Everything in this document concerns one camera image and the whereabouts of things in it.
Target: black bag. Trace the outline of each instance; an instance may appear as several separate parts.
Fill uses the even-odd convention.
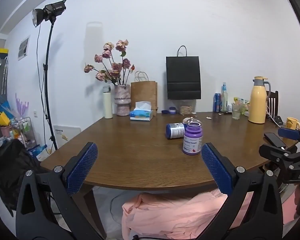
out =
[[[12,216],[12,210],[17,209],[24,174],[28,170],[48,172],[19,140],[12,140],[0,147],[0,197]]]
[[[187,52],[178,57],[180,48],[176,57],[166,57],[168,99],[201,99],[199,57],[188,57]]]

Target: black phone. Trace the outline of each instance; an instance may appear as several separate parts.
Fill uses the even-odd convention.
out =
[[[285,143],[278,137],[276,136],[274,133],[272,132],[267,132],[265,133],[265,138],[267,139],[267,141],[272,145],[272,146],[275,146],[275,147],[278,147],[278,148],[284,148],[286,149],[286,145]]]
[[[274,120],[277,122],[278,125],[282,125],[283,124],[282,119],[281,119],[281,117],[279,115],[276,115],[274,117]]]

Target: yellow mug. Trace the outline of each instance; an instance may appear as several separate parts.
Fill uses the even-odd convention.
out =
[[[293,117],[288,117],[286,121],[286,127],[293,130],[298,128],[300,130],[299,120]]]

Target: purple supplement bottle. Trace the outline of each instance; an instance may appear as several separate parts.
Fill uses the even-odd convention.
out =
[[[188,155],[196,155],[201,152],[202,128],[201,124],[192,122],[185,128],[183,137],[183,152]]]

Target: black paper bag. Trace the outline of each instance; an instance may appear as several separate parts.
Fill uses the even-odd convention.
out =
[[[176,57],[166,57],[168,99],[201,99],[199,57],[188,57],[187,52],[179,57],[180,48]]]

